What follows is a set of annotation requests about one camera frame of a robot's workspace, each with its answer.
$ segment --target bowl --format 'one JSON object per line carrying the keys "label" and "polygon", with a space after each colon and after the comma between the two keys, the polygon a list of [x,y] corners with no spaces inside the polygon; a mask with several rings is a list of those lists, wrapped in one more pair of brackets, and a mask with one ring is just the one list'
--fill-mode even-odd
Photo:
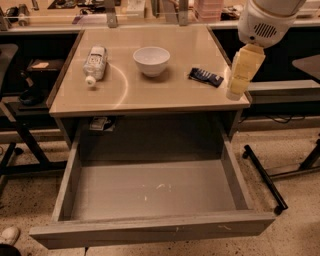
{"label": "bowl", "polygon": [[144,47],[134,52],[133,59],[143,74],[156,77],[166,69],[170,53],[160,47]]}

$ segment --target floor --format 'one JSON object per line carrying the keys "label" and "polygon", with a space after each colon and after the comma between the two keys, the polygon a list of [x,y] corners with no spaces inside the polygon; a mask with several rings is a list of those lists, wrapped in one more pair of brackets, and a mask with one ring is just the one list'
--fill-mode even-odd
{"label": "floor", "polygon": [[[272,211],[276,203],[255,167],[243,159],[243,147],[248,144],[265,168],[302,162],[315,147],[319,138],[320,122],[314,128],[249,131],[240,130],[232,140],[232,147],[247,183],[257,211]],[[64,142],[40,142],[52,161],[67,159]],[[34,162],[28,149],[12,164]],[[285,179],[275,184],[289,209],[277,216],[265,232],[256,237],[183,241],[48,251],[28,236],[33,226],[50,222],[63,171],[35,175],[17,175],[1,178],[0,230],[11,225],[21,229],[16,247],[23,256],[149,256],[149,255],[245,255],[295,256],[320,254],[320,173],[310,173]]]}

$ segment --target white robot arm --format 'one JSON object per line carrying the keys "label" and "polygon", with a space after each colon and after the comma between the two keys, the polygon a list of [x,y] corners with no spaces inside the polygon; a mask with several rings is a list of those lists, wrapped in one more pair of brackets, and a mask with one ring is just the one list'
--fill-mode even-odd
{"label": "white robot arm", "polygon": [[296,19],[306,0],[247,0],[238,23],[245,44],[268,48],[277,44]]}
{"label": "white robot arm", "polygon": [[235,55],[227,98],[240,100],[265,59],[264,48],[277,44],[306,0],[247,0],[238,23],[244,44]]}

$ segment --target shoe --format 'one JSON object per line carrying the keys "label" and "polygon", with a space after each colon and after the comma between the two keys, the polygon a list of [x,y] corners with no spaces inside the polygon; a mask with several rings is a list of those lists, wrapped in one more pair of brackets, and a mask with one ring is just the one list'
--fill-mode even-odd
{"label": "shoe", "polygon": [[0,236],[0,244],[14,245],[20,236],[20,230],[17,227],[6,228]]}

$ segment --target plastic bottle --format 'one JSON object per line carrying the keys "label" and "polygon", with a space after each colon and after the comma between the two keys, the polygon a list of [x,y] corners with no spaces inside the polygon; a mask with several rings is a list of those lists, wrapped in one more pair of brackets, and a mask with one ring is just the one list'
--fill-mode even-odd
{"label": "plastic bottle", "polygon": [[103,78],[106,68],[108,53],[107,49],[100,45],[95,45],[91,48],[85,64],[83,72],[86,75],[86,83],[93,87],[96,81]]}

